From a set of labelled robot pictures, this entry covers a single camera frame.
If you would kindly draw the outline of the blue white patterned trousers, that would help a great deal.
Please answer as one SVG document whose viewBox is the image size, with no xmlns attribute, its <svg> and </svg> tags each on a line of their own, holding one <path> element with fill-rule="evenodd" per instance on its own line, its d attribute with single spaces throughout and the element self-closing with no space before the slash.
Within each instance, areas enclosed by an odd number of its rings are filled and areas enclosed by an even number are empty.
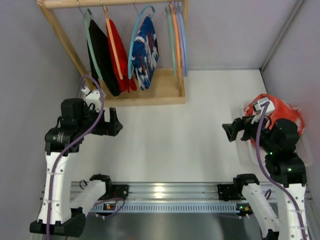
<svg viewBox="0 0 320 240">
<path fill-rule="evenodd" d="M 152 19 L 146 16 L 134 39 L 131 55 L 133 73 L 142 91 L 151 87 L 158 60 L 156 31 Z"/>
</svg>

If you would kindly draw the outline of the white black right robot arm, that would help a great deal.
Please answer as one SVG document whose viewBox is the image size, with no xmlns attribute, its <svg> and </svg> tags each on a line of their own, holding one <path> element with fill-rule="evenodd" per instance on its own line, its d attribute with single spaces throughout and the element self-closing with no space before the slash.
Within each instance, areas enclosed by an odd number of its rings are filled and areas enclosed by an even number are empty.
<svg viewBox="0 0 320 240">
<path fill-rule="evenodd" d="M 222 128 L 233 142 L 243 131 L 242 141 L 254 140 L 258 164 L 265 177 L 276 187 L 278 213 L 273 211 L 262 186 L 253 173 L 239 174 L 233 179 L 237 193 L 248 201 L 264 240 L 308 240 L 305 209 L 307 174 L 304 162 L 295 152 L 300 139 L 297 125 L 279 118 L 271 128 L 251 123 L 252 116 L 236 118 Z"/>
</svg>

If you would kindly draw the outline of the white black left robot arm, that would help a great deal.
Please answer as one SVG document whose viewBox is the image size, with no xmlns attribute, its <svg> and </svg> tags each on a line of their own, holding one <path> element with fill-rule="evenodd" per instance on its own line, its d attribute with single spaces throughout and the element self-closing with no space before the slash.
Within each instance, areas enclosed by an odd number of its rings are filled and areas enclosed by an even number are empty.
<svg viewBox="0 0 320 240">
<path fill-rule="evenodd" d="M 95 103 L 81 98 L 65 99 L 56 125 L 45 135 L 46 182 L 42 206 L 37 220 L 30 223 L 29 231 L 52 236 L 78 238 L 82 235 L 86 218 L 97 204 L 106 201 L 124 202 L 117 195 L 111 177 L 94 174 L 82 192 L 71 200 L 72 173 L 85 136 L 115 137 L 123 129 L 117 110 L 109 108 L 109 121 L 105 111 Z"/>
</svg>

